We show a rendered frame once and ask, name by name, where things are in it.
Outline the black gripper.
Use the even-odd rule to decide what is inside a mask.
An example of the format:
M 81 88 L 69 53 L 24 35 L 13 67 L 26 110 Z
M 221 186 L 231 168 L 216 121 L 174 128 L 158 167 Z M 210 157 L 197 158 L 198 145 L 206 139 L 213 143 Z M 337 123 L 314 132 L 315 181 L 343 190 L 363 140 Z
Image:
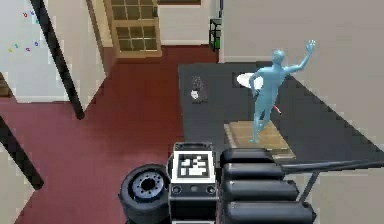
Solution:
M 125 224 L 170 224 L 169 184 L 164 165 L 146 164 L 133 169 L 118 194 Z

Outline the light blue human statue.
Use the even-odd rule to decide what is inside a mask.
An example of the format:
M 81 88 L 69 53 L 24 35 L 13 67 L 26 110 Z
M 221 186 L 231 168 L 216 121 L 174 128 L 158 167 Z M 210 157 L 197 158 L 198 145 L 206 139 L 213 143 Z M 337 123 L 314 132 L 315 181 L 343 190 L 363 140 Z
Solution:
M 252 143 L 258 142 L 258 134 L 270 121 L 270 114 L 275 105 L 279 88 L 291 73 L 301 71 L 308 63 L 315 48 L 316 41 L 306 44 L 306 56 L 300 64 L 283 66 L 285 58 L 283 50 L 275 50 L 272 54 L 272 65 L 258 69 L 249 78 L 252 95 L 256 98 L 254 106 Z

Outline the black table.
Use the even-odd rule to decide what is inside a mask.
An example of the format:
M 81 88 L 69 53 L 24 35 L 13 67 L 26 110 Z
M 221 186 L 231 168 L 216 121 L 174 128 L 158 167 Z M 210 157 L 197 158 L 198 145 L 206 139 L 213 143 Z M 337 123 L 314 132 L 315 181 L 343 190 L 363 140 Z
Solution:
M 254 102 L 247 88 L 236 83 L 240 73 L 253 72 L 261 64 L 196 63 L 178 67 L 184 138 L 211 142 L 220 153 L 229 147 L 224 125 L 251 121 Z M 203 99 L 191 97 L 192 77 L 203 83 Z M 293 77 L 280 88 L 277 105 L 282 115 L 271 120 L 292 151 L 296 163 L 324 161 L 383 161 L 380 150 L 327 104 Z M 336 205 L 384 202 L 384 167 L 324 172 L 312 186 L 308 200 Z

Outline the white plate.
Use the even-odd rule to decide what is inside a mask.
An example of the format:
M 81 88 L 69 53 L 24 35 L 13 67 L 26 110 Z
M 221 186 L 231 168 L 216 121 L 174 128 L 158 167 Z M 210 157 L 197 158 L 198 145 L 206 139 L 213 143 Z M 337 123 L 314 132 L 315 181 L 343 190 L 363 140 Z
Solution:
M 255 89 L 260 89 L 263 86 L 263 78 L 257 77 L 253 85 L 250 85 L 250 78 L 253 76 L 253 73 L 241 73 L 236 77 L 236 81 L 242 86 L 246 88 L 251 88 L 252 86 Z

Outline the black shelf with green item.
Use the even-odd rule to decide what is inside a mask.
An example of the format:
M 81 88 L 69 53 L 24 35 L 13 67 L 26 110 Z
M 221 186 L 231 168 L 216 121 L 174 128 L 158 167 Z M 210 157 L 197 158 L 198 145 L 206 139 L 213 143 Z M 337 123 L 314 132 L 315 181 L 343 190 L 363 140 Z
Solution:
M 222 20 L 211 18 L 209 24 L 209 45 L 213 51 L 220 49 Z

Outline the white fridge with magnets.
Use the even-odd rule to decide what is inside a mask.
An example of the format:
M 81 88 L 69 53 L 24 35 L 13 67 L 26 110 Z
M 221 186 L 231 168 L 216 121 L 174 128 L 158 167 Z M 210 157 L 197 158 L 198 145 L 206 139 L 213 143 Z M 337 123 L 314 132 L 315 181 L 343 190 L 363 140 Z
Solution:
M 106 74 L 86 0 L 43 0 L 81 106 Z M 67 101 L 68 94 L 32 0 L 0 0 L 0 74 L 19 103 Z

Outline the wooden statue base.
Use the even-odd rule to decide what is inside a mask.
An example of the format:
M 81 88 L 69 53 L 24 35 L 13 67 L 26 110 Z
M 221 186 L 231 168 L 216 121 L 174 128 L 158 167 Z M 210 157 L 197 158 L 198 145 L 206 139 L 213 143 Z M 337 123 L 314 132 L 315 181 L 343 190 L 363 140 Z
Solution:
M 272 122 L 258 135 L 258 142 L 252 143 L 253 122 L 235 121 L 224 125 L 228 142 L 232 148 L 265 148 L 274 159 L 295 159 L 296 155 Z

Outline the wooden glass pane door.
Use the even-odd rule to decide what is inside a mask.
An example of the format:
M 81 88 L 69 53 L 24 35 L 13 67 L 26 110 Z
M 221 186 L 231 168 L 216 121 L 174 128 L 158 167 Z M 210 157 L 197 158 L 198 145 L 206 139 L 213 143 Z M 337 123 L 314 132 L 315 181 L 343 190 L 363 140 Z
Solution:
M 161 57 L 158 0 L 104 0 L 118 58 Z

